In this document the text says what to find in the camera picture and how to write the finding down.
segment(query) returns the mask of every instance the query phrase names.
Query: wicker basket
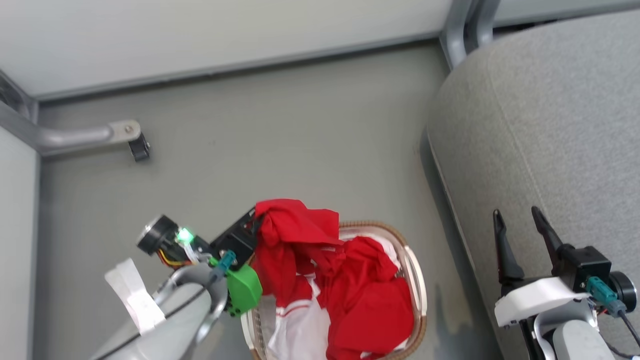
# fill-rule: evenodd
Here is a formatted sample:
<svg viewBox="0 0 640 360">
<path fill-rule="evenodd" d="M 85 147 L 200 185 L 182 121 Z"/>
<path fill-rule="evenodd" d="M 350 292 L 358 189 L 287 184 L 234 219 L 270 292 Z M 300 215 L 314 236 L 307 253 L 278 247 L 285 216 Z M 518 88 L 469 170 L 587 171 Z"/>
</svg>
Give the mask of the wicker basket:
<svg viewBox="0 0 640 360">
<path fill-rule="evenodd" d="M 385 360 L 401 360 L 413 353 L 424 337 L 427 329 L 427 293 L 420 265 L 407 246 L 406 241 L 393 227 L 381 222 L 357 221 L 340 224 L 340 238 L 347 240 L 355 236 L 379 236 L 393 244 L 402 269 L 398 276 L 402 276 L 409 284 L 413 305 L 414 325 L 406 347 L 385 356 Z M 266 344 L 275 328 L 275 301 L 272 297 L 263 297 L 255 309 L 245 313 L 242 318 L 244 339 L 256 360 L 277 360 L 269 351 Z"/>
</svg>

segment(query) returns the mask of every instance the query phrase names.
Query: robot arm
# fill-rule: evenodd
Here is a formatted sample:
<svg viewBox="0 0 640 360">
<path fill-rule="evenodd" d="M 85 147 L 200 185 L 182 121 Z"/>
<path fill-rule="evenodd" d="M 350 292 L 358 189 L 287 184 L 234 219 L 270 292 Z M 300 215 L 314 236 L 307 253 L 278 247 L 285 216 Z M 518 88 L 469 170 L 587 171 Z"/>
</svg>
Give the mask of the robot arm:
<svg viewBox="0 0 640 360">
<path fill-rule="evenodd" d="M 166 216 L 146 226 L 138 247 L 176 270 L 153 295 L 166 320 L 142 336 L 129 320 L 92 360 L 191 359 L 222 312 L 236 316 L 258 304 L 262 287 L 247 262 L 259 226 L 250 211 L 211 243 Z"/>
<path fill-rule="evenodd" d="M 611 351 L 617 350 L 610 350 L 600 336 L 597 314 L 606 309 L 625 319 L 635 333 L 625 315 L 636 308 L 635 286 L 625 274 L 611 272 L 611 262 L 594 247 L 563 243 L 540 209 L 534 206 L 531 213 L 545 240 L 553 277 L 524 277 L 496 209 L 493 229 L 502 285 L 495 305 L 498 325 L 520 326 L 531 360 L 613 359 Z"/>
</svg>

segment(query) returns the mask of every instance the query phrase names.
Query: gray sofa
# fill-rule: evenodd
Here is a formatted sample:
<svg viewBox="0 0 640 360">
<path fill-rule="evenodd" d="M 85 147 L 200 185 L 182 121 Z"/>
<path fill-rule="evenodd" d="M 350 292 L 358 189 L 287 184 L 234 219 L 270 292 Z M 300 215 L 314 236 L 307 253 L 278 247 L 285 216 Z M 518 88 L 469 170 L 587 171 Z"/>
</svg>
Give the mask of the gray sofa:
<svg viewBox="0 0 640 360">
<path fill-rule="evenodd" d="M 632 11 L 504 37 L 454 69 L 433 103 L 431 150 L 506 359 L 527 354 L 520 330 L 493 317 L 495 208 L 527 276 L 551 270 L 537 205 L 563 241 L 594 245 L 640 284 L 639 34 Z M 640 311 L 630 318 L 640 327 Z M 621 320 L 599 320 L 606 340 L 640 353 Z"/>
</svg>

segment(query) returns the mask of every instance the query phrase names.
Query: seam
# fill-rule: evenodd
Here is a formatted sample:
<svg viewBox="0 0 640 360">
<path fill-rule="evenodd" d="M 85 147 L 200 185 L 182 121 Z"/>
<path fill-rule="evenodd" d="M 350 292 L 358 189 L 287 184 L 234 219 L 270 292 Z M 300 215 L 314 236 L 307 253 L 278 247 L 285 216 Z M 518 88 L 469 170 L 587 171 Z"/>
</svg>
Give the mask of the seam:
<svg viewBox="0 0 640 360">
<path fill-rule="evenodd" d="M 294 309 L 295 307 L 309 306 L 309 305 L 311 305 L 311 299 L 295 300 L 285 307 L 276 307 L 276 314 L 287 313 L 290 310 Z"/>
<path fill-rule="evenodd" d="M 444 174 L 442 173 L 442 168 L 440 167 L 440 162 L 438 160 L 438 157 L 436 155 L 436 150 L 433 147 L 433 144 L 431 143 L 431 138 L 429 137 L 429 134 L 427 133 L 427 139 L 429 141 L 429 148 L 431 149 L 431 153 L 432 153 L 432 157 L 433 157 L 433 162 L 436 165 L 436 171 L 438 172 L 438 176 L 440 178 L 440 182 L 442 183 L 442 190 L 444 190 L 444 195 L 447 198 L 447 203 L 449 205 L 449 207 L 451 208 L 451 213 L 453 215 L 453 220 L 456 223 L 456 228 L 458 229 L 458 233 L 460 234 L 460 239 L 462 240 L 462 245 L 464 245 L 465 247 L 465 252 L 467 253 L 467 259 L 469 260 L 469 263 L 471 264 L 471 270 L 474 272 L 474 277 L 476 278 L 476 282 L 478 284 L 480 284 L 480 281 L 477 277 L 476 274 L 476 264 L 474 263 L 474 258 L 471 256 L 471 250 L 469 250 L 469 245 L 467 244 L 467 237 L 465 236 L 465 232 L 462 229 L 462 225 L 460 224 L 460 219 L 458 218 L 458 213 L 456 212 L 456 207 L 453 204 L 453 198 L 451 197 L 451 191 L 449 189 L 449 185 L 447 185 L 447 182 L 444 179 Z"/>
<path fill-rule="evenodd" d="M 280 315 L 280 314 L 276 314 L 277 317 L 279 318 L 285 318 L 287 317 L 287 315 L 289 315 L 292 311 L 294 310 L 298 310 L 298 309 L 308 309 L 309 305 L 300 305 L 300 306 L 296 306 L 292 309 L 287 310 L 284 314 Z"/>
<path fill-rule="evenodd" d="M 538 197 L 538 200 L 540 201 L 540 207 L 542 208 L 543 212 L 545 214 L 547 214 L 548 213 L 547 207 L 545 205 L 544 200 L 542 199 L 542 195 L 540 194 L 540 188 L 538 188 L 538 182 L 536 181 L 536 178 L 533 176 L 533 172 L 531 171 L 531 167 L 529 166 L 529 162 L 527 161 L 527 157 L 524 155 L 524 151 L 522 150 L 522 146 L 520 145 L 520 141 L 518 140 L 517 136 L 515 135 L 515 132 L 513 131 L 513 128 L 511 127 L 511 124 L 509 124 L 509 122 L 507 121 L 507 116 L 505 115 L 504 108 L 502 107 L 502 102 L 498 100 L 498 95 L 496 94 L 496 91 L 495 91 L 495 84 L 493 83 L 493 73 L 490 71 L 490 64 L 491 64 L 490 60 L 493 58 L 494 54 L 495 54 L 495 51 L 491 51 L 489 56 L 487 56 L 486 61 L 484 62 L 485 71 L 486 71 L 486 73 L 487 73 L 487 75 L 489 77 L 489 84 L 491 85 L 491 91 L 492 91 L 493 99 L 498 104 L 498 109 L 500 110 L 501 120 L 504 123 L 505 127 L 507 128 L 507 131 L 511 135 L 511 138 L 513 139 L 513 143 L 515 145 L 514 147 L 515 147 L 516 151 L 518 152 L 518 155 L 520 155 L 520 158 L 522 159 L 522 162 L 524 163 L 525 168 L 527 169 L 527 174 L 529 175 L 529 179 L 531 180 L 531 183 L 533 185 L 533 191 L 536 193 L 536 196 Z"/>
</svg>

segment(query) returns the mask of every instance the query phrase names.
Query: colored wires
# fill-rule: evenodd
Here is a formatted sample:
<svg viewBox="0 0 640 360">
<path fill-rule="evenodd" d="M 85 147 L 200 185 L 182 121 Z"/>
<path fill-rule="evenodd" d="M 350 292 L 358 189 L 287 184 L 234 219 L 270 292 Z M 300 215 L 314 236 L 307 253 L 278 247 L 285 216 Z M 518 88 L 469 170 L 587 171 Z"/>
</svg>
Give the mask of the colored wires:
<svg viewBox="0 0 640 360">
<path fill-rule="evenodd" d="M 166 266 L 169 266 L 170 268 L 173 268 L 173 269 L 178 269 L 178 268 L 181 268 L 183 266 L 191 264 L 190 261 L 173 261 L 173 260 L 169 260 L 169 258 L 166 256 L 166 254 L 164 253 L 164 251 L 162 249 L 158 249 L 158 251 L 156 253 L 157 253 L 158 257 L 160 258 L 160 261 L 162 261 L 163 264 L 165 264 Z"/>
</svg>

